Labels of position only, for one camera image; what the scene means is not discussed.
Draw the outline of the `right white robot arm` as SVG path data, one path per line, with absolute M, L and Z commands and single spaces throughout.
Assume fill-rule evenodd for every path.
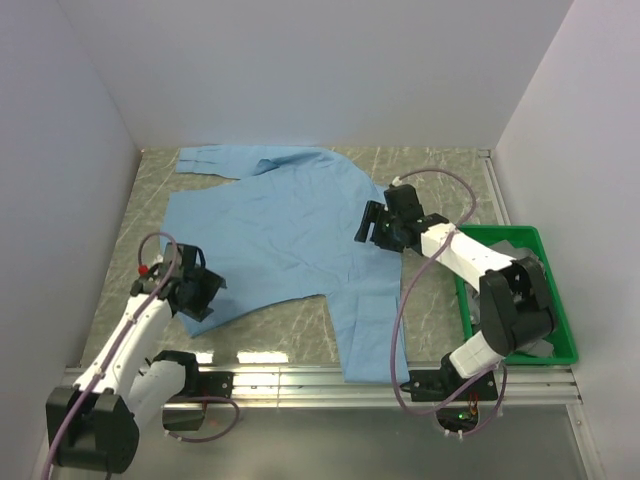
M 479 296 L 479 331 L 441 360 L 438 394 L 465 398 L 485 368 L 554 332 L 553 296 L 536 257 L 493 250 L 442 215 L 425 214 L 410 185 L 391 186 L 384 198 L 366 203 L 355 240 L 399 253 L 410 248 L 452 271 Z

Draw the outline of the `light blue long sleeve shirt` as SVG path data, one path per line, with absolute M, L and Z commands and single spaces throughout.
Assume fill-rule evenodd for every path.
M 180 173 L 222 186 L 170 196 L 163 230 L 203 250 L 225 288 L 192 337 L 272 304 L 322 295 L 344 377 L 405 382 L 404 340 L 393 330 L 401 296 L 398 253 L 355 240 L 365 206 L 383 190 L 348 158 L 322 148 L 213 145 L 184 148 Z

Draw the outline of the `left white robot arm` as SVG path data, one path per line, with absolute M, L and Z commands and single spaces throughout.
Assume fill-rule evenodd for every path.
M 131 465 L 140 433 L 172 399 L 230 403 L 232 376 L 220 390 L 207 382 L 193 353 L 164 350 L 147 357 L 178 314 L 202 321 L 224 279 L 206 267 L 201 248 L 170 241 L 161 261 L 138 268 L 115 331 L 72 385 L 55 388 L 46 402 L 49 451 L 42 471 L 55 466 L 121 474 Z

